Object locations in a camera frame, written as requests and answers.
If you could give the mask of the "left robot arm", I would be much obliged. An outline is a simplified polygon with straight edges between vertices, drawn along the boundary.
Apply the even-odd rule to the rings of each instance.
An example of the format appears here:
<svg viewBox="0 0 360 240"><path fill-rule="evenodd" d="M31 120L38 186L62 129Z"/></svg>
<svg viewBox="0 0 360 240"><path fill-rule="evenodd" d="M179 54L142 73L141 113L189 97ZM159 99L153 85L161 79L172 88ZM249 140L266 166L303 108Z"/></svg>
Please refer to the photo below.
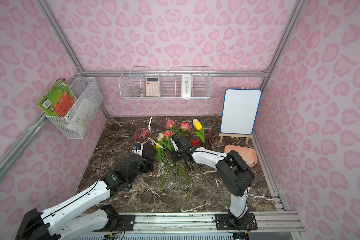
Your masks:
<svg viewBox="0 0 360 240"><path fill-rule="evenodd" d="M17 240L72 240L86 233L123 232L134 216L121 217L112 205L104 205L86 217L80 214L92 206L131 188L133 181L154 169L154 159L131 154L121 167L100 177L94 184L68 200L39 212L28 211L21 222Z"/></svg>

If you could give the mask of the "red rose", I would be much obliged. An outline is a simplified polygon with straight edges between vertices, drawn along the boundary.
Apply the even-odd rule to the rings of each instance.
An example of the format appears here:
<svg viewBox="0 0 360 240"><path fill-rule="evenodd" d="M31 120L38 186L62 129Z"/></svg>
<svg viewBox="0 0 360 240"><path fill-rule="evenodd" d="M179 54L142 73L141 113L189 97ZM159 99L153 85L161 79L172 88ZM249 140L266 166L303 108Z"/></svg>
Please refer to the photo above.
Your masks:
<svg viewBox="0 0 360 240"><path fill-rule="evenodd" d="M192 142L191 142L191 145L192 145L192 147L200 147L201 146L201 142L200 141L198 141L198 140L193 140Z"/></svg>

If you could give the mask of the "pink plastic tray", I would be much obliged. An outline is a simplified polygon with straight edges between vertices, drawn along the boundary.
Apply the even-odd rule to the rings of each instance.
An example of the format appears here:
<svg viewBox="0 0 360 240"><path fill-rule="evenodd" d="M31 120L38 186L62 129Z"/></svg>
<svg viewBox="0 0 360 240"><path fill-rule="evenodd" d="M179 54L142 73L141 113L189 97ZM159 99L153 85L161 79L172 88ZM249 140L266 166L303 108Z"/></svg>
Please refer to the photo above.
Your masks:
<svg viewBox="0 0 360 240"><path fill-rule="evenodd" d="M225 153L229 153L230 151L236 151L250 168L254 167L258 162L257 154L254 149L233 145L225 146Z"/></svg>

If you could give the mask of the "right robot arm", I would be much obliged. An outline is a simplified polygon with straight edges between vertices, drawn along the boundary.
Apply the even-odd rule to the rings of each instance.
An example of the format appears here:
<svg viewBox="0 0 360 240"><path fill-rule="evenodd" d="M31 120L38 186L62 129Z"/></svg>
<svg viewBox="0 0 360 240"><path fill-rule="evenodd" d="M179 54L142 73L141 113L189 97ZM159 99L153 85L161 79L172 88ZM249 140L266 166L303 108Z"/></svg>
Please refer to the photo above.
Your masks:
<svg viewBox="0 0 360 240"><path fill-rule="evenodd" d="M231 194L231 204L225 222L238 228L249 216L248 195L255 173L236 151L219 153L199 145L193 146L184 136L170 138L175 161L205 165L218 171L224 186Z"/></svg>

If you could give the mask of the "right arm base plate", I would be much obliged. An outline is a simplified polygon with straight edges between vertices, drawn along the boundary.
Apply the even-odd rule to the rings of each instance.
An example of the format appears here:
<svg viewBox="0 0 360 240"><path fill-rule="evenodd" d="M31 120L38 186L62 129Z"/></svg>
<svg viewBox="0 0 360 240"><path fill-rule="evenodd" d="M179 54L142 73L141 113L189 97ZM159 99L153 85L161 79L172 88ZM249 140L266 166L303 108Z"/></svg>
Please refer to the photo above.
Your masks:
<svg viewBox="0 0 360 240"><path fill-rule="evenodd" d="M246 213L240 219L232 214L215 214L212 219L218 231L240 230L250 232L258 229L257 220L253 213Z"/></svg>

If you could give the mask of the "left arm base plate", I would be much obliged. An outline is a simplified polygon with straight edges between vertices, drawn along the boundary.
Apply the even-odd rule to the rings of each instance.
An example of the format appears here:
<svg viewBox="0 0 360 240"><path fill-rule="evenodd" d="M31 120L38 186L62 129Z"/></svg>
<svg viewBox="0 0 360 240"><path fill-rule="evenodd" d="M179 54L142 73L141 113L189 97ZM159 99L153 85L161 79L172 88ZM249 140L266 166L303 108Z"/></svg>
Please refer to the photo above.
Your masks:
<svg viewBox="0 0 360 240"><path fill-rule="evenodd" d="M136 215L116 215L108 217L108 222L105 227L100 229L100 232L132 232L135 225Z"/></svg>

